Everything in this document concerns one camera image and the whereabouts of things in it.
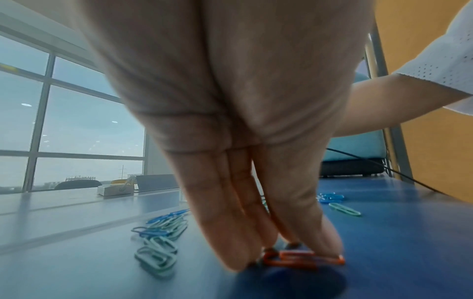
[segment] yellow wall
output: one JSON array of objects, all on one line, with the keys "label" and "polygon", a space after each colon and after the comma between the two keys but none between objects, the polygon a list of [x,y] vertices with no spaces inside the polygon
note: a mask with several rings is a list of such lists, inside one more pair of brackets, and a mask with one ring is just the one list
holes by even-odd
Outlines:
[{"label": "yellow wall", "polygon": [[[468,0],[378,0],[376,22],[388,70],[442,35]],[[414,178],[473,202],[473,117],[439,109],[402,124]]]}]

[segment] white sleeve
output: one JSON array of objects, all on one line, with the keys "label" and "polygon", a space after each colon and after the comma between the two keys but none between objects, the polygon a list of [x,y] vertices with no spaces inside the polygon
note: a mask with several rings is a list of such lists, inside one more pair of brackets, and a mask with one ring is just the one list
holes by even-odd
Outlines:
[{"label": "white sleeve", "polygon": [[[473,95],[473,0],[457,14],[445,35],[395,73],[432,81]],[[473,97],[445,108],[473,115]]]}]

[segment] human hand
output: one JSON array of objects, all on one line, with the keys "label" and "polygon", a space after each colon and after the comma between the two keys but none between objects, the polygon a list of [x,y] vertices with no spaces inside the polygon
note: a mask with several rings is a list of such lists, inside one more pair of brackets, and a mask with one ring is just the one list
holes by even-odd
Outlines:
[{"label": "human hand", "polygon": [[278,233],[320,255],[341,253],[315,190],[372,23],[371,0],[74,4],[78,28],[228,268],[258,259]]}]

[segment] white shirt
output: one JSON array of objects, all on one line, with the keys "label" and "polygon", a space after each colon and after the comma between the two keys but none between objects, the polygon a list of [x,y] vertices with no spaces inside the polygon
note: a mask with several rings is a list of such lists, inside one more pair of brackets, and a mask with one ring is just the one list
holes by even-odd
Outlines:
[{"label": "white shirt", "polygon": [[[473,0],[414,60],[395,73],[428,80],[473,95]],[[473,97],[445,108],[473,115]]]}]

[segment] cable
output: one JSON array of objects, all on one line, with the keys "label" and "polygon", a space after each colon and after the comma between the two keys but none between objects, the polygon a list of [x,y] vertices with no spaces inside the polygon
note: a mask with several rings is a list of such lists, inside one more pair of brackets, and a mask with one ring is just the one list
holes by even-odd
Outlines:
[{"label": "cable", "polygon": [[329,147],[327,147],[327,150],[328,150],[328,151],[332,151],[332,152],[336,152],[336,153],[340,153],[340,154],[344,154],[344,155],[347,155],[347,156],[350,156],[350,157],[354,157],[354,158],[359,159],[359,160],[365,160],[365,161],[367,161],[367,162],[370,162],[370,163],[373,163],[373,164],[382,166],[383,168],[388,169],[388,170],[390,170],[390,171],[392,171],[392,172],[394,172],[394,173],[397,173],[397,174],[400,175],[400,176],[403,176],[403,177],[405,177],[405,178],[408,178],[409,180],[411,180],[411,181],[413,181],[413,182],[415,182],[415,183],[417,183],[417,184],[419,184],[419,185],[421,185],[421,186],[424,186],[425,188],[428,188],[428,189],[430,189],[430,190],[432,190],[432,191],[434,191],[434,192],[438,192],[438,193],[444,194],[443,192],[440,192],[439,190],[434,189],[434,188],[430,187],[429,185],[426,185],[426,184],[424,184],[424,183],[422,183],[422,182],[419,182],[418,180],[415,180],[414,178],[411,178],[410,176],[405,175],[405,174],[403,174],[403,173],[401,173],[401,172],[399,172],[399,171],[396,171],[396,170],[394,170],[394,169],[391,169],[391,168],[385,166],[385,165],[382,164],[382,163],[378,163],[378,162],[372,161],[372,160],[367,159],[367,158],[363,158],[363,157],[360,157],[360,156],[357,156],[357,155],[345,153],[345,152],[343,152],[343,151],[339,151],[339,150],[336,150],[336,149],[333,149],[333,148],[329,148]]}]

